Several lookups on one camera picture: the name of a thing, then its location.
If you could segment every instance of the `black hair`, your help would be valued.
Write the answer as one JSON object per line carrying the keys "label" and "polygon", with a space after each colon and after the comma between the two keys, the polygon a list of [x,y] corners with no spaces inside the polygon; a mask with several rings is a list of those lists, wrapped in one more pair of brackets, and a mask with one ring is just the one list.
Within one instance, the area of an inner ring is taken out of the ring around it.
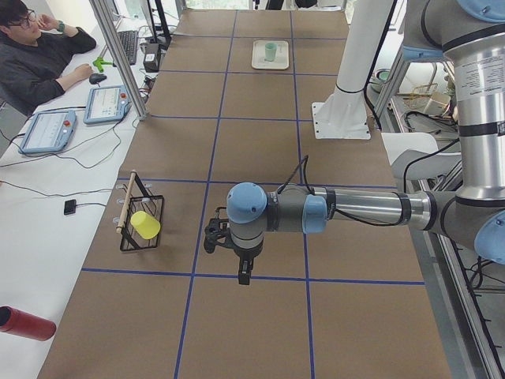
{"label": "black hair", "polygon": [[9,26],[26,16],[27,6],[21,0],[0,0],[0,25]]}

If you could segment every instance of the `red bottle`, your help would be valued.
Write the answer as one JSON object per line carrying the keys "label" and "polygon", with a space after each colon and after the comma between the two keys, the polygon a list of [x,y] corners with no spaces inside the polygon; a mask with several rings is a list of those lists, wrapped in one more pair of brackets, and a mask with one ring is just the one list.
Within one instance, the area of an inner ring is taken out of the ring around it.
{"label": "red bottle", "polygon": [[56,332],[56,324],[10,306],[2,306],[0,307],[0,332],[45,341]]}

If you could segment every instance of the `green cup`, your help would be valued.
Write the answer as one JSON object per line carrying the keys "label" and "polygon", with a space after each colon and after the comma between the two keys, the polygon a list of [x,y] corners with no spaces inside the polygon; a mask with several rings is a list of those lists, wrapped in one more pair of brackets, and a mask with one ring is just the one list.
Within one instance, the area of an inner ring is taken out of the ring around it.
{"label": "green cup", "polygon": [[269,42],[265,44],[265,61],[273,62],[277,53],[277,43]]}

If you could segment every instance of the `keyboard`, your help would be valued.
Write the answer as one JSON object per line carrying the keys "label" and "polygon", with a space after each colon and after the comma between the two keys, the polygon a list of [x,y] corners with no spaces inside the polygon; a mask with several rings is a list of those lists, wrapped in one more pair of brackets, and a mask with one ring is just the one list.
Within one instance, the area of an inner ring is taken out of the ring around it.
{"label": "keyboard", "polygon": [[137,30],[124,30],[118,32],[119,40],[126,53],[126,58],[130,65],[137,63],[137,40],[139,32]]}

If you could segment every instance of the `white tray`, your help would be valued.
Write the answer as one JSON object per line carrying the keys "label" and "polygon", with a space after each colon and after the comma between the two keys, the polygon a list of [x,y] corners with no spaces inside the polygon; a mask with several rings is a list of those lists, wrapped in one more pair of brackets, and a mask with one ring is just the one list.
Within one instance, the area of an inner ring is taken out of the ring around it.
{"label": "white tray", "polygon": [[[265,45],[277,44],[277,54],[273,62],[265,61]],[[287,69],[290,66],[289,45],[286,41],[254,41],[252,45],[252,67],[255,69]]]}

